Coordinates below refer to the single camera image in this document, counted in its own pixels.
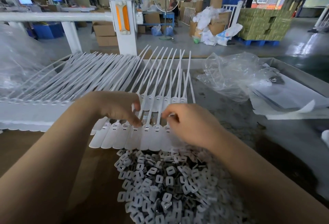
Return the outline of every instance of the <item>forearm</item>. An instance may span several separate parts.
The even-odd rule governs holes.
[[[75,102],[2,176],[0,223],[60,221],[96,121]]]
[[[329,223],[329,211],[233,134],[210,149],[261,223]]]

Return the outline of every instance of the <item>hand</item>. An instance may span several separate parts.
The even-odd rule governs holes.
[[[162,113],[175,134],[185,142],[211,149],[226,130],[206,109],[197,104],[170,104]]]
[[[81,97],[76,103],[91,109],[98,119],[108,117],[116,120],[127,120],[135,127],[142,126],[140,119],[134,114],[131,105],[139,111],[141,104],[136,93],[123,91],[93,91]]]

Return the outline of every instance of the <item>blue crate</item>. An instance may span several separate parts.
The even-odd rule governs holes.
[[[34,24],[33,28],[39,39],[56,39],[64,36],[61,23]]]
[[[280,44],[280,41],[273,41],[273,40],[244,40],[242,38],[237,38],[237,39],[239,42],[242,42],[246,46],[249,46],[252,43],[255,43],[255,45],[257,46],[264,46],[265,44],[277,46]]]

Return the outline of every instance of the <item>orange reflector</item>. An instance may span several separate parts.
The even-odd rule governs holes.
[[[118,23],[119,23],[119,30],[121,31],[122,26],[121,26],[121,18],[120,18],[119,8],[118,8],[117,5],[115,7],[117,9],[117,18],[118,18]]]
[[[129,28],[129,20],[128,20],[128,10],[127,10],[127,6],[126,5],[122,8],[122,12],[123,12],[124,26],[125,26],[125,28],[126,28],[127,31],[130,31],[130,28]]]

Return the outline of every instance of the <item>green wrapped boxes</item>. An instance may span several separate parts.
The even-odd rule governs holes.
[[[291,24],[291,12],[242,8],[237,20],[243,26],[238,36],[244,40],[281,41]]]

